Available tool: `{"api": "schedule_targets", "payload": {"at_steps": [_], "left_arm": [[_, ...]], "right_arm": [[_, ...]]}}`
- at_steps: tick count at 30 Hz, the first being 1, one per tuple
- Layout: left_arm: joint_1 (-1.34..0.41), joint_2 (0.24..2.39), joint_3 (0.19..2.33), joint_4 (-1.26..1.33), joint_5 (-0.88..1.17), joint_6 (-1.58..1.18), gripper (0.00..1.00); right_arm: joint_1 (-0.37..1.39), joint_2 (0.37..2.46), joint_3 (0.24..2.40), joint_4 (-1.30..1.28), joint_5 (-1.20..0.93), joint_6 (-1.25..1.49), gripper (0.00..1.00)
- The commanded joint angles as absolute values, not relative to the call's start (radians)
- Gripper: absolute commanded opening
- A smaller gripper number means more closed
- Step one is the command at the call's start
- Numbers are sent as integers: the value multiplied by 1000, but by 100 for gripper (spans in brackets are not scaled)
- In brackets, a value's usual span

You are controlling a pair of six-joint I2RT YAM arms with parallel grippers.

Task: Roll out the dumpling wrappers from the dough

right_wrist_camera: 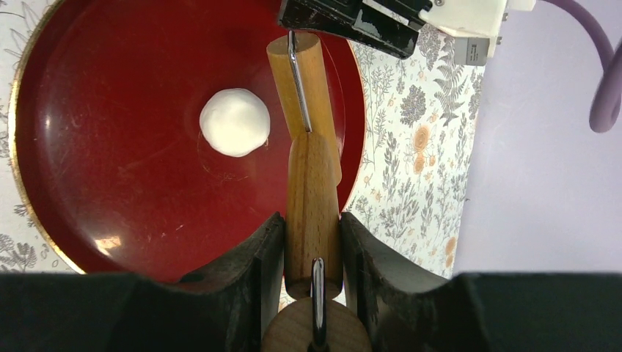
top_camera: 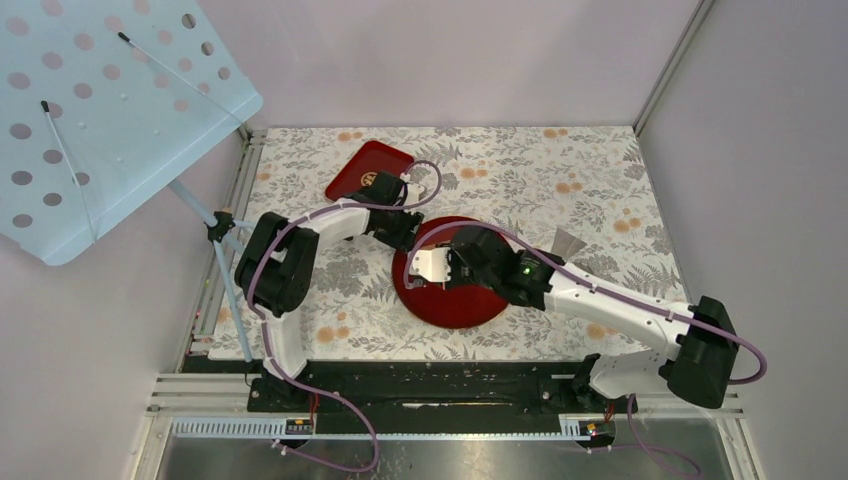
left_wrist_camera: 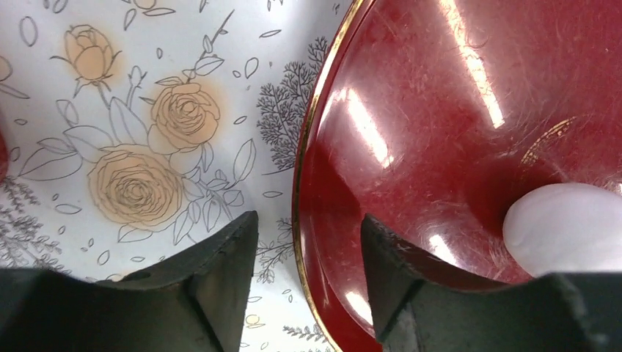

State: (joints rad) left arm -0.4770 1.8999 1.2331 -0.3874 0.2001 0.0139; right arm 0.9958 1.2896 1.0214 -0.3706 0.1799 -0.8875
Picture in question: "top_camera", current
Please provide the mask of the round red tray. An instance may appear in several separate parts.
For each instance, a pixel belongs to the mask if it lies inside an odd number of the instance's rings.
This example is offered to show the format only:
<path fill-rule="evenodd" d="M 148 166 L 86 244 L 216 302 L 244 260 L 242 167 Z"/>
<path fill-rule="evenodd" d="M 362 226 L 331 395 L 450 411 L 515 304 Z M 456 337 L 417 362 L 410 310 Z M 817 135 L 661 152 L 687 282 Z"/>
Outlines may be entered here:
<path fill-rule="evenodd" d="M 474 285 L 443 289 L 427 285 L 406 289 L 402 279 L 407 254 L 396 251 L 391 275 L 395 291 L 404 307 L 418 319 L 445 329 L 480 326 L 501 314 L 508 302 L 494 292 Z"/>

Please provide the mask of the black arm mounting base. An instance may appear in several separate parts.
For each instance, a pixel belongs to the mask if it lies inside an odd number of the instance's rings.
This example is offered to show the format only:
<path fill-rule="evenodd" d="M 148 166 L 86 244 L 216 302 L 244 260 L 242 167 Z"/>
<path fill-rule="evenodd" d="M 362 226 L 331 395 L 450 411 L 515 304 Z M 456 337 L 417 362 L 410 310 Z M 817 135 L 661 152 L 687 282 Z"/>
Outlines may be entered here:
<path fill-rule="evenodd" d="M 251 385 L 249 408 L 294 411 L 316 405 L 342 410 L 340 396 L 361 410 L 406 403 L 509 406 L 523 412 L 623 414 L 625 396 L 590 390 L 588 362 L 578 361 L 329 361 L 310 360 L 298 374 L 263 369 Z"/>

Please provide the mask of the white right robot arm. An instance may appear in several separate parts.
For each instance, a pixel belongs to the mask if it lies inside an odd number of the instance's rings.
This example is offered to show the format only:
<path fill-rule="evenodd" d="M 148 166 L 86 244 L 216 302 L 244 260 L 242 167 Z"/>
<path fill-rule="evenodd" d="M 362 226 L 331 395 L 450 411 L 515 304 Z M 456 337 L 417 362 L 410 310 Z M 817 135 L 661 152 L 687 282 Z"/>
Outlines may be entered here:
<path fill-rule="evenodd" d="M 561 257 L 513 249 L 482 226 L 461 227 L 438 257 L 438 282 L 483 287 L 508 304 L 573 315 L 644 345 L 616 356 L 588 356 L 573 386 L 575 402 L 597 412 L 612 399 L 665 392 L 707 409 L 722 406 L 739 346 L 724 304 L 655 298 L 590 274 Z"/>

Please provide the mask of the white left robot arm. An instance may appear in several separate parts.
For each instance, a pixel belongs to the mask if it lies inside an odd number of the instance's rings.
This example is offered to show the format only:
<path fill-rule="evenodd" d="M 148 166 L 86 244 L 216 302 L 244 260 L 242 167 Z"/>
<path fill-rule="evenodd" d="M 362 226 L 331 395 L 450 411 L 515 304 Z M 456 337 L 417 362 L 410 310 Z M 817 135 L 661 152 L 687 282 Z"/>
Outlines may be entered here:
<path fill-rule="evenodd" d="M 263 365 L 277 377 L 271 395 L 282 408 L 299 410 L 310 397 L 308 381 L 298 376 L 307 366 L 299 308 L 318 254 L 358 236 L 409 251 L 424 219 L 416 209 L 434 199 L 440 187 L 427 190 L 407 174 L 380 172 L 371 184 L 300 217 L 274 212 L 260 217 L 233 278 L 259 317 Z"/>

